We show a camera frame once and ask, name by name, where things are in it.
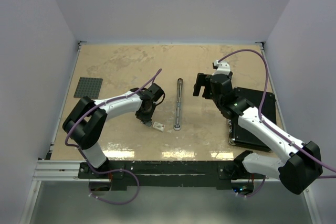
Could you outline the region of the white staple box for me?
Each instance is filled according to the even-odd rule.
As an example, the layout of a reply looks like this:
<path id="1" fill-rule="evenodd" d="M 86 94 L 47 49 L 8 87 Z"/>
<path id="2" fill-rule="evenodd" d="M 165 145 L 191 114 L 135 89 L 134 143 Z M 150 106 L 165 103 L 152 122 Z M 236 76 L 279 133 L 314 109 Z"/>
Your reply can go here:
<path id="1" fill-rule="evenodd" d="M 164 132 L 165 125 L 161 124 L 159 122 L 154 122 L 153 125 L 152 125 L 152 128 L 155 129 L 155 130 L 157 130 L 157 131 Z"/>

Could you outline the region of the silver black stapler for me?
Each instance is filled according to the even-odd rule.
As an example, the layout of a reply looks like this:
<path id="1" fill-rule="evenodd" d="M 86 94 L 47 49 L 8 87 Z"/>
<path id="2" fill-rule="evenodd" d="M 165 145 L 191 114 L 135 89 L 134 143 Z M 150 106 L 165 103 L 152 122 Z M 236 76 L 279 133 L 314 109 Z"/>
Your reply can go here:
<path id="1" fill-rule="evenodd" d="M 181 107 L 182 107 L 183 79 L 177 80 L 177 96 L 173 129 L 179 131 L 181 129 Z"/>

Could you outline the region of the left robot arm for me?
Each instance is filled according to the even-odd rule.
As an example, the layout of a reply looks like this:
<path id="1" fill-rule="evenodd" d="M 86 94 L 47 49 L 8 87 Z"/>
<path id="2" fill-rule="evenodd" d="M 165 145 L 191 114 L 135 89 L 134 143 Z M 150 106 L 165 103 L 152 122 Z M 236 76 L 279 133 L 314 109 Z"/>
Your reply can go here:
<path id="1" fill-rule="evenodd" d="M 165 92 L 156 83 L 149 88 L 134 88 L 123 95 L 105 100 L 93 100 L 85 96 L 65 119 L 62 129 L 67 133 L 67 139 L 76 142 L 76 148 L 91 165 L 91 173 L 97 178 L 103 178 L 108 174 L 109 161 L 98 140 L 105 123 L 134 112 L 142 124 L 151 126 L 153 113 L 164 99 Z"/>

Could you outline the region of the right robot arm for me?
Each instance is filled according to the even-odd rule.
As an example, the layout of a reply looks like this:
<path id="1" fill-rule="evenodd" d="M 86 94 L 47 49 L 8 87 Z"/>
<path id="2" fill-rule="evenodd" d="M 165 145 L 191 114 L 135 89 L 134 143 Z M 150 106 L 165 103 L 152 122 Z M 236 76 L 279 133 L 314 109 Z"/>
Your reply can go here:
<path id="1" fill-rule="evenodd" d="M 319 146 L 288 135 L 272 123 L 246 98 L 237 95 L 229 74 L 198 73 L 193 96 L 200 94 L 212 100 L 221 115 L 253 134 L 266 144 L 276 158 L 258 155 L 252 151 L 241 153 L 234 162 L 234 173 L 239 178 L 261 174 L 281 181 L 290 192 L 299 195 L 311 185 L 323 170 Z"/>

